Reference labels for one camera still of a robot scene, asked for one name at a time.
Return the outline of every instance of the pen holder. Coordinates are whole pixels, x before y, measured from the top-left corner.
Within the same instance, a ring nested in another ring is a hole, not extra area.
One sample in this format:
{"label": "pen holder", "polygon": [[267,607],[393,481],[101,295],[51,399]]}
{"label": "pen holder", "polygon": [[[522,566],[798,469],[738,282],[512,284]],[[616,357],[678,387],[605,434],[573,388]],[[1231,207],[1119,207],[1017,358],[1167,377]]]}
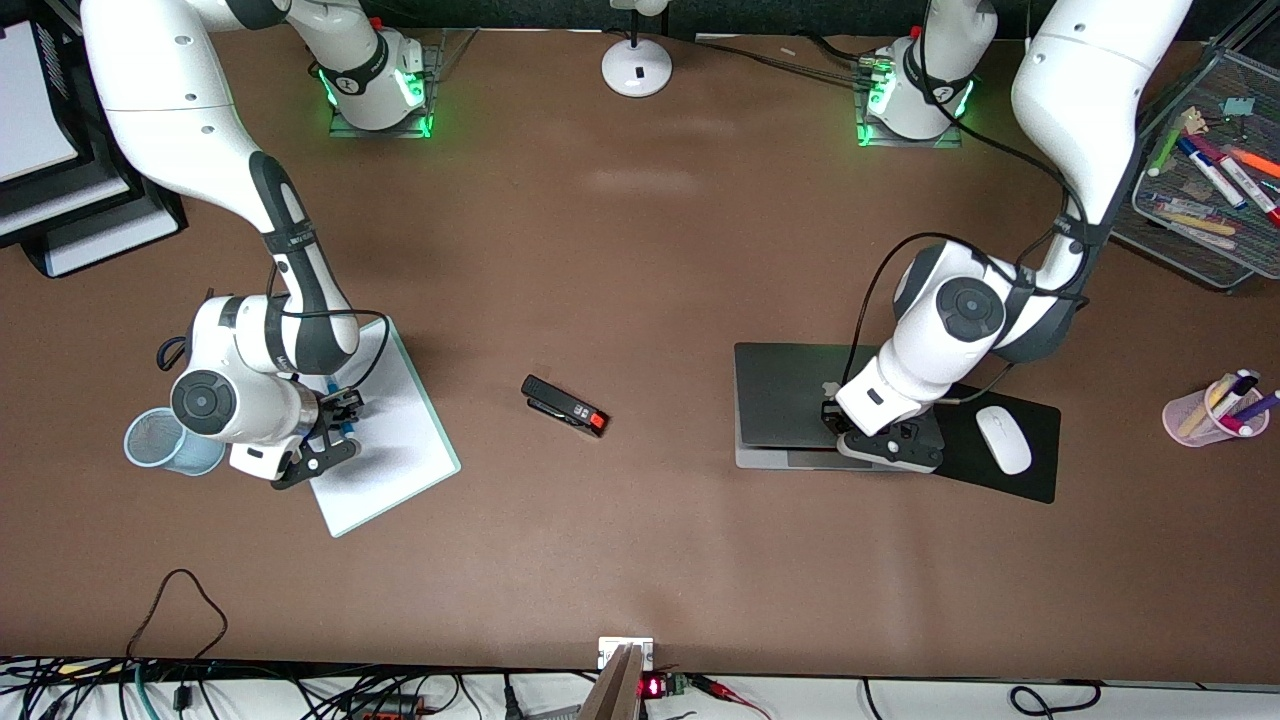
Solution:
{"label": "pen holder", "polygon": [[[1212,391],[1213,388],[1208,387],[1202,391],[1193,392],[1187,397],[1179,397],[1169,405],[1165,405],[1165,432],[1169,433],[1169,437],[1181,445],[1185,445],[1187,447],[1203,447],[1215,442],[1222,442],[1224,439],[1258,437],[1262,434],[1262,430],[1267,429],[1267,423],[1271,420],[1270,410],[1244,423],[1247,428],[1253,430],[1253,434],[1251,436],[1242,436],[1228,429],[1226,425],[1224,425],[1219,419],[1213,418],[1208,406],[1208,396]],[[1231,410],[1247,407],[1260,400],[1262,400],[1262,393],[1257,389],[1251,389],[1248,395],[1236,401],[1235,407]],[[1193,414],[1199,414],[1203,419],[1197,423],[1188,434],[1179,434],[1179,427],[1181,427],[1181,424],[1185,423]]]}

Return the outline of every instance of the electrical outlet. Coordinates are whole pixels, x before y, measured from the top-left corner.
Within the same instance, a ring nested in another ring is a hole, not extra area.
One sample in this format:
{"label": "electrical outlet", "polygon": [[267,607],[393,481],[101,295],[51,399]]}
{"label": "electrical outlet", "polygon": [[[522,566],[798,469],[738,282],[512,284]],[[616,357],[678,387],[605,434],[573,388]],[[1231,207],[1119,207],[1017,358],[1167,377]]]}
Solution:
{"label": "electrical outlet", "polygon": [[600,638],[599,653],[595,656],[595,669],[604,670],[608,665],[609,659],[613,657],[613,651],[618,650],[622,644],[637,644],[644,650],[644,667],[643,670],[653,670],[653,638]]}

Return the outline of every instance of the computer mouse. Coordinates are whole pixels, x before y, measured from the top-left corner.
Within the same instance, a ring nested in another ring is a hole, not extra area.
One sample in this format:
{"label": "computer mouse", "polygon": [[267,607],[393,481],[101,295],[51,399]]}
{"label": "computer mouse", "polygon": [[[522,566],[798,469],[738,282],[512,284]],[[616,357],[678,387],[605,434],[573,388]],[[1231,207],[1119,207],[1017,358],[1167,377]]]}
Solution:
{"label": "computer mouse", "polygon": [[1006,475],[1016,475],[1032,466],[1032,448],[1009,410],[992,405],[979,410],[975,418],[982,439],[987,441],[991,456]]}

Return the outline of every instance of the white board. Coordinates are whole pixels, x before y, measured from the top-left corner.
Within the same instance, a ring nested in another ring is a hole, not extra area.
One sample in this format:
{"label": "white board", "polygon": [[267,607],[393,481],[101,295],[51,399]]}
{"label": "white board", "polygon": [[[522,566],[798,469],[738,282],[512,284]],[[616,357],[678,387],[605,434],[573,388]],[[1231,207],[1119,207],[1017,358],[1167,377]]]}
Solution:
{"label": "white board", "polygon": [[[383,336],[383,322],[360,331],[360,348],[338,372],[337,383],[355,382],[369,366]],[[329,392],[324,378],[301,378]],[[342,537],[462,469],[422,380],[404,351],[396,324],[381,360],[360,386],[365,406],[353,425],[360,455],[311,480],[329,534]]]}

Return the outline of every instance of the brown table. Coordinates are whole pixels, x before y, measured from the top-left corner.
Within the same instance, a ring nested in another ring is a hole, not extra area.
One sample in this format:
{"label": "brown table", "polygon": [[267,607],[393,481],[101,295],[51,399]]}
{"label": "brown table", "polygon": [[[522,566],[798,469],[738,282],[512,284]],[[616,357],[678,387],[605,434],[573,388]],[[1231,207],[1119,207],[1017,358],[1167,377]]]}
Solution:
{"label": "brown table", "polygon": [[[415,142],[328,140],[288,28],[218,38],[246,126],[347,295],[394,316],[463,462],[342,539],[306,488],[120,451],[205,288],[261,292],[247,223],[188,201],[179,237],[59,281],[0,254],[0,652],[119,655],[187,566],[230,616],[223,657],[585,667],[598,635],[652,634],[660,664],[707,671],[1280,682],[1280,438],[1193,451],[1158,420],[1224,370],[1280,379],[1272,287],[1225,297],[1110,247],[1066,345],[1001,386],[1062,410],[1053,505],[739,470],[735,342],[846,341],[899,238],[1012,258],[1059,195],[975,143],[858,147],[847,91],[691,45],[667,42],[663,92],[616,96],[611,42],[481,33]],[[979,68],[972,122],[1028,147],[1019,53]],[[892,284],[867,340],[891,332]],[[612,413],[609,434],[530,411],[527,373]],[[140,652],[216,629],[170,593]]]}

